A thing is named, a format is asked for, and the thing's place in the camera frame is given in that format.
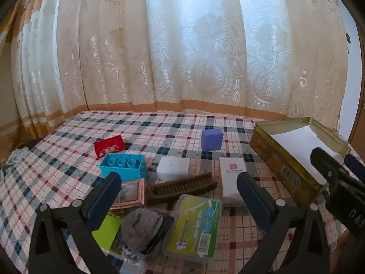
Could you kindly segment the lime green building block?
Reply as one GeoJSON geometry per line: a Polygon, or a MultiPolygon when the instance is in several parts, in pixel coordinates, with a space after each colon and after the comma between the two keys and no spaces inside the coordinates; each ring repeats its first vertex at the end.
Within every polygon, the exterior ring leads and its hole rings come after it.
{"type": "Polygon", "coordinates": [[[116,238],[119,236],[121,217],[106,215],[100,228],[92,231],[91,234],[100,248],[120,255],[123,250],[117,245],[116,238]]]}

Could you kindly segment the white cardboard box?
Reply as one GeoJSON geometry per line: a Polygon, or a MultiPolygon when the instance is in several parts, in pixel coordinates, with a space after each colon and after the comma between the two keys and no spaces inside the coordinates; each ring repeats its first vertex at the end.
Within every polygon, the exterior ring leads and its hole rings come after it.
{"type": "Polygon", "coordinates": [[[237,176],[246,171],[243,158],[220,157],[223,205],[227,207],[244,206],[244,201],[237,190],[237,176]]]}

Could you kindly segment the pink framed small mirror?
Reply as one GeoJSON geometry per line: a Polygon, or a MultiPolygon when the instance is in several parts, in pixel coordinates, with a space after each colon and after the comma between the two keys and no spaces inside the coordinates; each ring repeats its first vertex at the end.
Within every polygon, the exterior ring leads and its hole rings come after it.
{"type": "Polygon", "coordinates": [[[128,181],[121,184],[121,190],[109,209],[110,214],[122,213],[135,207],[143,207],[147,203],[145,179],[128,181]]]}

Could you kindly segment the green floss pick case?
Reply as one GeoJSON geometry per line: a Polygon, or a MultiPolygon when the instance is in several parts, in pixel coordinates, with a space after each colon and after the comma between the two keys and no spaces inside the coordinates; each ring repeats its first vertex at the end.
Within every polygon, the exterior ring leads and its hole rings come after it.
{"type": "Polygon", "coordinates": [[[173,226],[163,241],[163,254],[192,262],[214,258],[222,208],[220,200],[181,195],[172,213],[173,226]]]}

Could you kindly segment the brown folding comb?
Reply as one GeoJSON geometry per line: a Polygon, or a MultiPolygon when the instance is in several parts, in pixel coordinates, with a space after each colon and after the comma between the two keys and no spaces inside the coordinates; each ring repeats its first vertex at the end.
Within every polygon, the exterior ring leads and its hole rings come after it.
{"type": "Polygon", "coordinates": [[[213,179],[211,172],[192,176],[187,179],[149,185],[147,203],[149,205],[157,205],[175,202],[181,195],[198,196],[214,190],[217,186],[218,181],[213,179]]]}

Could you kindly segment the gold metal tin box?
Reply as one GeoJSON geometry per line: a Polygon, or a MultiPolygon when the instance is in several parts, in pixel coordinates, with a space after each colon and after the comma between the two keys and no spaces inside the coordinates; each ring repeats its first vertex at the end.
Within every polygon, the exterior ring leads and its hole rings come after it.
{"type": "Polygon", "coordinates": [[[312,151],[320,147],[341,164],[351,152],[341,137],[313,118],[256,122],[250,147],[299,206],[313,203],[329,185],[310,163],[312,151]]]}

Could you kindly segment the blue plastic building block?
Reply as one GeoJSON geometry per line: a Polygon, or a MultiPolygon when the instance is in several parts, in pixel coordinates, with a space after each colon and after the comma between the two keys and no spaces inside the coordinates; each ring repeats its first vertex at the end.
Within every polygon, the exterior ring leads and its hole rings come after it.
{"type": "Polygon", "coordinates": [[[110,173],[117,173],[122,182],[147,179],[145,156],[127,153],[106,154],[99,164],[104,178],[110,173]]]}

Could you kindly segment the purple cube block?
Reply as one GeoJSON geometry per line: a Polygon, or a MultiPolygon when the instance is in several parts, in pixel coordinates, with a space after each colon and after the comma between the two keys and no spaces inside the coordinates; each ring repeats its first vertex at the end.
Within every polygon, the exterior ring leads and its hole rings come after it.
{"type": "Polygon", "coordinates": [[[202,131],[201,149],[203,152],[220,150],[223,142],[223,132],[220,129],[207,129],[202,131]]]}

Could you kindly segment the red small box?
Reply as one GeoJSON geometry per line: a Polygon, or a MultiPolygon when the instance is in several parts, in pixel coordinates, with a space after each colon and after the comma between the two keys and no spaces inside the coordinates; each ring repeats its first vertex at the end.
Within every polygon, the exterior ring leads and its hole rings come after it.
{"type": "Polygon", "coordinates": [[[125,143],[120,135],[98,140],[94,143],[94,151],[97,158],[103,158],[106,154],[121,152],[125,149],[125,143]]]}

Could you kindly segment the curtain holdback hook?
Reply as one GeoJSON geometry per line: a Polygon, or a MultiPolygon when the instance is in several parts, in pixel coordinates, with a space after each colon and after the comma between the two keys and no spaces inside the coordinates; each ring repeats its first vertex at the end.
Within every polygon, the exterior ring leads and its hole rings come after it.
{"type": "Polygon", "coordinates": [[[347,40],[347,54],[349,55],[349,46],[351,45],[351,38],[348,33],[346,33],[346,40],[347,40]]]}

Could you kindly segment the cream lace curtain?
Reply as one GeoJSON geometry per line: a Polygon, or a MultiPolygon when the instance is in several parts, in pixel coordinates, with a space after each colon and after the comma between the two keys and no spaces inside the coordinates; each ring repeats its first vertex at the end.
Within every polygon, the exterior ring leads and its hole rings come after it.
{"type": "Polygon", "coordinates": [[[1,21],[1,156],[87,110],[338,129],[347,70],[338,0],[15,0],[1,21]]]}

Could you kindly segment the white eraser block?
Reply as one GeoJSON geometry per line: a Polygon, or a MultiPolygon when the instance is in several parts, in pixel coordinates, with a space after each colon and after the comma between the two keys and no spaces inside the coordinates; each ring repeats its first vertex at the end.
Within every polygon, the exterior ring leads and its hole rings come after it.
{"type": "Polygon", "coordinates": [[[158,163],[156,176],[160,180],[175,181],[189,177],[189,158],[163,156],[158,163]]]}

